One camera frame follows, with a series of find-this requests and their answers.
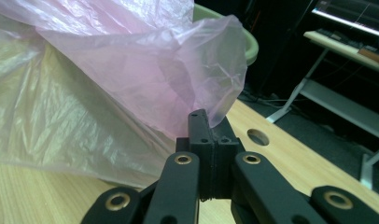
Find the plastic bag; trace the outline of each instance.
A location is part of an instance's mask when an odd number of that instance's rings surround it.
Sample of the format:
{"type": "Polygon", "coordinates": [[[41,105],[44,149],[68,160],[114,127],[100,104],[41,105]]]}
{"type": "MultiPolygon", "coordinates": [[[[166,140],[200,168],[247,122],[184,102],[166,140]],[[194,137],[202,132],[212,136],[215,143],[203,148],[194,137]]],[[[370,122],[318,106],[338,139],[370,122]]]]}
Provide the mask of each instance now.
{"type": "Polygon", "coordinates": [[[240,22],[192,24],[191,7],[0,1],[0,14],[36,27],[0,16],[0,161],[155,180],[188,113],[205,108],[215,126],[244,85],[240,22]]]}
{"type": "Polygon", "coordinates": [[[175,142],[129,115],[34,27],[0,15],[0,161],[144,187],[175,142]]]}
{"type": "Polygon", "coordinates": [[[191,1],[0,1],[37,27],[137,119],[172,139],[204,108],[217,125],[243,88],[246,42],[234,17],[192,24],[191,1]]]}

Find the white shelf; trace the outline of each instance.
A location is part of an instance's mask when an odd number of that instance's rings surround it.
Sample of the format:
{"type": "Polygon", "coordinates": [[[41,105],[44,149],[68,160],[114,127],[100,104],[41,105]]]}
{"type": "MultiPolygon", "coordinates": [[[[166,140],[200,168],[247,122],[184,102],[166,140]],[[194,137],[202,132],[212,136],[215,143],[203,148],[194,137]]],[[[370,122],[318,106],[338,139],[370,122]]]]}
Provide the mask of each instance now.
{"type": "Polygon", "coordinates": [[[309,79],[300,94],[379,137],[379,114],[309,79]]]}
{"type": "Polygon", "coordinates": [[[306,32],[303,34],[303,36],[309,38],[313,43],[325,49],[329,49],[339,55],[344,56],[347,59],[360,63],[375,70],[376,72],[379,72],[379,63],[361,54],[358,54],[358,49],[328,38],[327,36],[321,35],[316,31],[306,32]]]}

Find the light wood tabletop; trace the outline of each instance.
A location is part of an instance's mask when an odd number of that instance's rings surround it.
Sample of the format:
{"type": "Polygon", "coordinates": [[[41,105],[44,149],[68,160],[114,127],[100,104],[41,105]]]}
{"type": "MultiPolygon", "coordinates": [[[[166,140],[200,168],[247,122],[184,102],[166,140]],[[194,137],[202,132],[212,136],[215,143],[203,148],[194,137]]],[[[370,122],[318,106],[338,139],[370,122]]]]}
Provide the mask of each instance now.
{"type": "MultiPolygon", "coordinates": [[[[315,187],[335,186],[379,213],[378,194],[243,103],[236,101],[227,117],[246,150],[264,155],[295,189],[309,195],[315,187]],[[252,142],[247,136],[250,129],[263,132],[269,145],[252,142]]],[[[0,223],[79,223],[96,198],[111,188],[96,178],[0,163],[0,223]]],[[[201,203],[200,223],[234,223],[230,202],[201,203]]]]}

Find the gray floor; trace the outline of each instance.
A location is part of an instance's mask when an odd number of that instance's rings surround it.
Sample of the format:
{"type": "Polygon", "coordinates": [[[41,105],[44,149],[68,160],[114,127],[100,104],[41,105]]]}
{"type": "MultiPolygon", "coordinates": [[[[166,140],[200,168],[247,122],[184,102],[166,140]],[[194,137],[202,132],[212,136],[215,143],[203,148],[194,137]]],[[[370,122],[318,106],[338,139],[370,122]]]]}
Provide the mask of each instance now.
{"type": "MultiPolygon", "coordinates": [[[[238,99],[265,118],[278,109],[276,100],[256,98],[250,91],[242,92],[238,99]]],[[[334,134],[331,127],[308,119],[298,109],[293,109],[275,124],[356,179],[359,177],[362,155],[371,154],[367,148],[334,134]]],[[[379,193],[379,162],[373,168],[373,190],[379,193]]]]}

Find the metal ring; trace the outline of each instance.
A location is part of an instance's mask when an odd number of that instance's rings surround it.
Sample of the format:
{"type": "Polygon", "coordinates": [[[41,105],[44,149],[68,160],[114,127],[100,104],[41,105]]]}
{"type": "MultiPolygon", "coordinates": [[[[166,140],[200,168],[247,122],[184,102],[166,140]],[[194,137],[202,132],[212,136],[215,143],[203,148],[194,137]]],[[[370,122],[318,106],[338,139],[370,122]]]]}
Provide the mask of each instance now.
{"type": "Polygon", "coordinates": [[[341,208],[344,210],[352,209],[353,203],[348,199],[346,196],[344,196],[342,193],[336,192],[336,191],[327,191],[324,193],[324,199],[331,204],[334,207],[341,208]],[[343,201],[341,203],[336,202],[332,199],[332,197],[338,197],[342,199],[343,201]]]}
{"type": "Polygon", "coordinates": [[[243,157],[243,161],[247,162],[248,164],[259,164],[261,162],[261,159],[254,155],[245,155],[243,157]]]}
{"type": "Polygon", "coordinates": [[[192,158],[187,155],[178,155],[175,157],[175,162],[180,165],[188,164],[192,161],[192,158]]]}
{"type": "Polygon", "coordinates": [[[128,206],[130,201],[131,201],[131,197],[128,194],[118,192],[108,197],[107,201],[105,202],[105,208],[110,211],[118,211],[121,208],[128,206]],[[113,203],[113,200],[119,197],[122,198],[122,202],[113,203]]]}

